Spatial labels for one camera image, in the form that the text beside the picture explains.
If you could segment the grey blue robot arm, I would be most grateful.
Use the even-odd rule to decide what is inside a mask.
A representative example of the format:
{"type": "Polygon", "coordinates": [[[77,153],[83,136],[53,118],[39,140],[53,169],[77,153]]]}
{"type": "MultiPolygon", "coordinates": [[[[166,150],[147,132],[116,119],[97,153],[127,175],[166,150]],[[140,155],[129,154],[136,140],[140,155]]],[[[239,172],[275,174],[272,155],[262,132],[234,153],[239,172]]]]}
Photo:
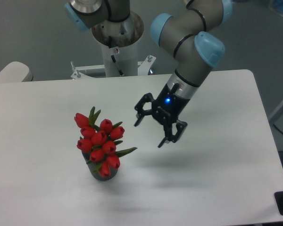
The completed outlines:
{"type": "MultiPolygon", "coordinates": [[[[226,22],[233,11],[229,0],[187,0],[180,17],[164,13],[150,26],[152,40],[177,62],[178,66],[157,98],[145,94],[136,104],[137,123],[151,115],[164,128],[162,143],[177,142],[187,123],[179,115],[215,68],[224,44],[210,30],[226,22]]],[[[91,31],[101,45],[107,77],[135,76],[136,43],[144,24],[131,11],[128,0],[70,0],[65,4],[70,20],[80,31],[91,31]]]]}

